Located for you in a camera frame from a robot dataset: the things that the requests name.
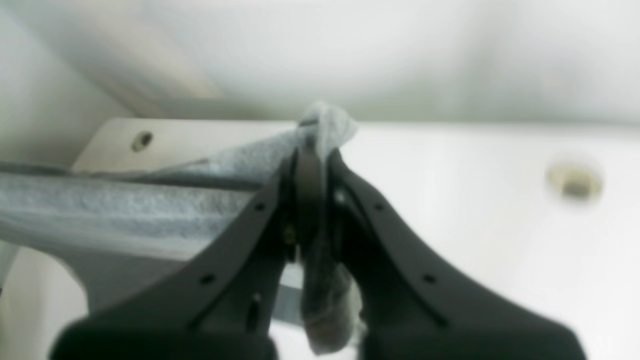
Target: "screw hole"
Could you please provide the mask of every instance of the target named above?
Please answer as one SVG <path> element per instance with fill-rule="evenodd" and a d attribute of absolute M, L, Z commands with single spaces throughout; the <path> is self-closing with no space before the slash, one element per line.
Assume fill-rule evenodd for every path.
<path fill-rule="evenodd" d="M 435 283 L 436 283 L 436 277 L 435 277 L 435 276 L 433 276 L 433 275 L 429 275 L 429 274 L 424 274 L 424 275 L 422 276 L 422 280 L 423 280 L 424 282 L 428 282 L 428 283 L 430 283 L 430 284 L 435 284 Z"/>
<path fill-rule="evenodd" d="M 216 280 L 216 276 L 214 274 L 206 274 L 200 278 L 200 284 L 206 285 L 214 282 Z"/>
<path fill-rule="evenodd" d="M 131 149 L 135 152 L 140 152 L 146 149 L 149 144 L 151 144 L 151 140 L 154 139 L 154 135 L 148 131 L 141 131 L 136 135 L 136 138 L 133 139 L 133 143 L 131 144 Z"/>

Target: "gray fabric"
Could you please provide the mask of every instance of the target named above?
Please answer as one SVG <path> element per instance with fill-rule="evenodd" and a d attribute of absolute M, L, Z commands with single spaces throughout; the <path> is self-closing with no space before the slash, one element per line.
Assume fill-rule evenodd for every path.
<path fill-rule="evenodd" d="M 0 238 L 60 258 L 84 284 L 91 309 L 107 306 L 208 246 L 296 147 L 313 138 L 324 159 L 355 131 L 343 110 L 320 102 L 293 131 L 155 172 L 0 164 Z M 306 271 L 327 269 L 326 250 Z M 317 353 L 343 347 L 351 334 L 351 278 L 336 266 L 305 276 L 304 292 L 317 296 L 302 296 L 302 318 Z M 327 326 L 337 335 L 322 337 Z"/>

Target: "clamp jaw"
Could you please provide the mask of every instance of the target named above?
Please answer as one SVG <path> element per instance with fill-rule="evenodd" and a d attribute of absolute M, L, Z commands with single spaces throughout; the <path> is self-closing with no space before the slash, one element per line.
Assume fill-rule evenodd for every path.
<path fill-rule="evenodd" d="M 364 360 L 584 360 L 573 333 L 494 294 L 420 240 L 334 151 L 298 149 L 182 270 L 72 324 L 52 359 L 277 359 L 268 337 L 287 260 L 321 244 L 358 284 Z"/>

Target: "gray cloth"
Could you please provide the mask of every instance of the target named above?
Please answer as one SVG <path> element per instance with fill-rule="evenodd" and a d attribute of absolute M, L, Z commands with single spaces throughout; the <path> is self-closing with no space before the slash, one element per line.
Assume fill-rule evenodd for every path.
<path fill-rule="evenodd" d="M 281 160 L 308 138 L 315 139 L 324 159 L 355 131 L 345 111 L 319 102 L 293 131 L 155 172 L 87 174 L 2 164 L 0 238 L 60 258 L 84 284 L 90 309 L 107 306 L 175 271 L 208 246 Z M 351 278 L 345 274 L 336 276 L 332 270 L 328 280 L 305 276 L 305 291 L 335 282 L 338 296 L 347 299 Z M 345 317 L 344 309 L 335 306 L 336 291 L 328 295 L 331 301 L 321 296 L 307 296 L 307 302 L 319 305 L 307 306 L 308 313 L 302 314 L 318 353 L 344 346 L 351 334 L 349 325 L 339 331 L 345 332 L 339 341 L 314 337 L 319 318 L 334 316 L 336 310 L 340 319 Z"/>

